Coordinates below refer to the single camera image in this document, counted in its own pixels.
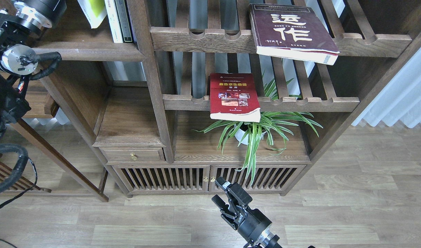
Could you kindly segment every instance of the slatted cabinet door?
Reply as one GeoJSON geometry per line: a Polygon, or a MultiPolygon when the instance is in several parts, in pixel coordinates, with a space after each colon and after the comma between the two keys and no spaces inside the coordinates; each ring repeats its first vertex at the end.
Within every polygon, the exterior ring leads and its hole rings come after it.
{"type": "Polygon", "coordinates": [[[247,170],[238,171],[239,167],[233,165],[212,166],[209,191],[221,190],[214,180],[220,176],[231,183],[238,183],[249,193],[283,191],[304,167],[305,165],[256,165],[256,176],[250,184],[250,175],[245,178],[247,170]]]}
{"type": "Polygon", "coordinates": [[[209,165],[115,165],[113,168],[130,195],[203,193],[209,188],[209,165]]]}

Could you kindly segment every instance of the wooden bookshelf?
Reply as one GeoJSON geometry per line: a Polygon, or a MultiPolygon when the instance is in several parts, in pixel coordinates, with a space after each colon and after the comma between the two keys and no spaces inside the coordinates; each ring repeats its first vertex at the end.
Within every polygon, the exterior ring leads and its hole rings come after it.
{"type": "MultiPolygon", "coordinates": [[[[56,72],[41,81],[126,195],[213,193],[216,176],[239,181],[252,192],[285,195],[421,47],[421,0],[344,0],[340,17],[331,0],[318,3],[340,56],[334,66],[318,64],[308,76],[304,64],[294,62],[299,99],[289,96],[278,58],[270,60],[279,99],[264,96],[247,0],[236,0],[236,30],[222,28],[219,0],[207,0],[207,27],[201,30],[188,26],[188,0],[178,0],[171,24],[166,1],[128,1],[137,44],[114,44],[107,21],[91,30],[77,1],[68,0],[58,27],[33,47],[62,53],[56,72]],[[172,52],[183,52],[179,85],[172,52]],[[212,120],[209,93],[200,99],[191,93],[192,52],[205,52],[204,77],[215,72],[215,53],[227,53],[228,72],[238,70],[237,53],[248,53],[261,109],[312,112],[324,127],[319,138],[305,126],[295,128],[279,156],[264,142],[259,177],[248,188],[248,180],[235,174],[245,148],[231,140],[221,154],[218,130],[193,131],[212,120]],[[134,83],[112,82],[98,61],[142,61],[146,81],[138,85],[145,87],[120,87],[134,83]]],[[[277,139],[276,146],[282,145],[277,139]]]]}

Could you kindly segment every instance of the book cover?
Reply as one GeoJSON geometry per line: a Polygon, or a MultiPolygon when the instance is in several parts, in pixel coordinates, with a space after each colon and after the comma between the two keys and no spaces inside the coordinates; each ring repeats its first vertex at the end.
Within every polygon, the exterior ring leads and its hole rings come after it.
{"type": "Polygon", "coordinates": [[[90,23],[91,28],[98,28],[106,16],[104,0],[77,0],[80,8],[90,23]]]}
{"type": "Polygon", "coordinates": [[[339,50],[313,9],[252,3],[250,21],[258,54],[333,64],[339,50]]]}
{"type": "Polygon", "coordinates": [[[252,74],[210,74],[210,118],[259,122],[260,107],[252,74]]]}
{"type": "Polygon", "coordinates": [[[115,0],[117,13],[119,15],[120,27],[122,30],[123,42],[132,43],[132,31],[130,28],[129,14],[126,6],[126,0],[115,0]]]}
{"type": "Polygon", "coordinates": [[[113,41],[114,43],[123,43],[116,3],[114,0],[105,0],[105,6],[106,12],[108,13],[108,21],[111,28],[111,34],[113,35],[113,41]]]}

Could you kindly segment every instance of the spider plant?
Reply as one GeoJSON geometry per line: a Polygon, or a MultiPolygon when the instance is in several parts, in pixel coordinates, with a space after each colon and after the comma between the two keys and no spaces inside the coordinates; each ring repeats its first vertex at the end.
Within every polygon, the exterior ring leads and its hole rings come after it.
{"type": "MultiPolygon", "coordinates": [[[[271,80],[269,83],[264,85],[264,92],[265,96],[270,97],[272,100],[278,99],[278,93],[275,86],[275,79],[271,80]]],[[[290,95],[291,97],[300,98],[299,95],[290,95]]],[[[255,178],[256,173],[256,151],[258,150],[259,143],[262,140],[262,133],[267,133],[267,144],[268,146],[273,146],[273,133],[277,133],[284,141],[286,142],[289,140],[287,138],[288,134],[294,135],[291,130],[286,128],[285,126],[298,126],[299,124],[294,123],[294,121],[300,121],[306,123],[310,126],[316,135],[319,137],[315,126],[322,128],[322,126],[313,121],[310,118],[314,118],[314,116],[309,112],[261,112],[261,119],[259,122],[243,122],[243,121],[223,121],[219,120],[214,122],[213,124],[209,125],[203,130],[199,132],[207,133],[211,130],[224,127],[223,131],[221,132],[220,140],[218,142],[217,149],[221,148],[221,152],[224,152],[224,146],[229,138],[233,138],[235,133],[241,129],[244,125],[244,128],[247,130],[245,131],[244,136],[241,140],[248,137],[248,145],[247,151],[245,153],[245,160],[240,169],[247,169],[247,173],[245,178],[247,179],[248,176],[251,176],[250,185],[253,183],[253,179],[255,178]]],[[[282,148],[270,148],[273,151],[278,151],[277,154],[273,155],[280,155],[286,147],[282,148]]]]}

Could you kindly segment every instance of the cabinet door knob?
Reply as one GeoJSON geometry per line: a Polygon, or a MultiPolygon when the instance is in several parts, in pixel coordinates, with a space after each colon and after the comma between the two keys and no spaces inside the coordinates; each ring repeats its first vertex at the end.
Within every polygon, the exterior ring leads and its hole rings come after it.
{"type": "Polygon", "coordinates": [[[135,155],[135,153],[131,153],[130,158],[134,161],[137,160],[137,156],[135,155]]]}

